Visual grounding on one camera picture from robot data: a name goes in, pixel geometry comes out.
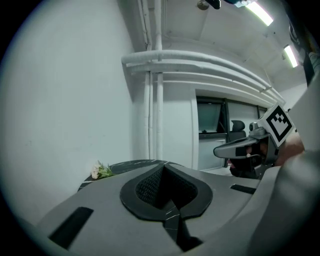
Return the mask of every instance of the black slot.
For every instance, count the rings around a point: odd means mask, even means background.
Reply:
[[[50,236],[57,245],[68,249],[94,210],[78,207]]]
[[[253,187],[241,186],[241,185],[237,185],[237,184],[232,185],[230,187],[230,189],[236,190],[236,191],[241,191],[241,192],[248,193],[251,195],[253,195],[257,190],[256,188],[253,188]]]

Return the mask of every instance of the black mesh pad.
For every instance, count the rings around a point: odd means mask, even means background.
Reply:
[[[128,181],[121,189],[123,205],[143,220],[165,221],[163,207],[170,200],[179,209],[181,218],[200,216],[213,198],[210,187],[170,165],[158,165]]]

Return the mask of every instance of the fluorescent light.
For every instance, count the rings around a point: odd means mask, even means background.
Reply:
[[[284,48],[284,50],[286,52],[286,55],[288,55],[289,60],[291,61],[292,67],[295,68],[296,66],[298,66],[298,63],[297,63],[297,60],[295,58],[294,52],[292,51],[290,45],[286,46]]]
[[[257,15],[267,26],[269,26],[274,20],[270,15],[256,2],[246,5],[250,11]]]

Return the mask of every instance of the ceiling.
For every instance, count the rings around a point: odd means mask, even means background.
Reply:
[[[246,7],[237,8],[224,1],[219,10],[211,6],[208,10],[200,10],[198,0],[163,0],[162,3],[164,37],[207,44],[233,54],[247,66],[259,67],[266,72],[278,91],[305,83],[303,68],[292,68],[284,52],[284,47],[292,43],[289,20],[278,0],[258,1],[273,18],[270,26]],[[149,0],[148,4],[152,12],[154,0]],[[153,15],[150,18],[152,28]]]

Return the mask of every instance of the ceiling light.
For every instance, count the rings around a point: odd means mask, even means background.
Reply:
[[[270,15],[256,2],[246,5],[250,11],[257,15],[267,26],[269,26],[274,20]]]
[[[297,60],[295,58],[295,55],[294,55],[294,52],[292,51],[290,45],[287,45],[285,48],[284,48],[285,52],[286,52],[286,55],[288,55],[289,57],[289,60],[291,61],[291,64],[292,64],[292,67],[296,67],[298,66],[298,63],[297,63]]]

